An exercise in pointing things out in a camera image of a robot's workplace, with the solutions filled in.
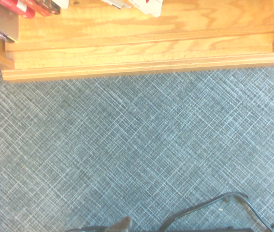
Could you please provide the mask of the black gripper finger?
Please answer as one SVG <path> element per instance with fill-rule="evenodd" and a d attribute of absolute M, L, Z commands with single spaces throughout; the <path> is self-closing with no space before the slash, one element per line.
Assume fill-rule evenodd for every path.
<path fill-rule="evenodd" d="M 126 216 L 121 221 L 115 223 L 112 226 L 113 232 L 130 232 L 132 225 L 132 219 L 129 216 Z"/>

